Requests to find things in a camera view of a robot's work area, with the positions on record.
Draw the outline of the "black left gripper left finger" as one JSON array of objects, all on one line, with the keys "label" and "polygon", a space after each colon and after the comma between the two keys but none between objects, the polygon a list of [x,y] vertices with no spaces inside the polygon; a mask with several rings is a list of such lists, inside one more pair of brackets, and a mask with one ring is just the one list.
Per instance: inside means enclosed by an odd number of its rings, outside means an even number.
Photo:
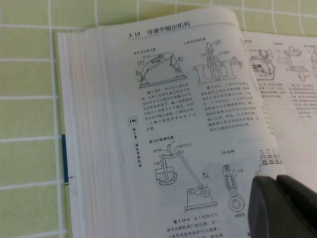
[{"label": "black left gripper left finger", "polygon": [[252,180],[248,224],[252,238],[285,238],[282,227],[284,199],[276,178],[255,176]]}]

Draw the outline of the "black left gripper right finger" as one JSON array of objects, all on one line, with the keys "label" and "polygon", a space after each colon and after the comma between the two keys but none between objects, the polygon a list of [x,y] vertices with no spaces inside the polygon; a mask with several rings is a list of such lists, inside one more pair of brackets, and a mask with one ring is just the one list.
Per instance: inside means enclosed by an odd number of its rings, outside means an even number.
[{"label": "black left gripper right finger", "polygon": [[289,238],[315,238],[317,236],[317,193],[291,176],[278,175],[285,211],[282,227]]}]

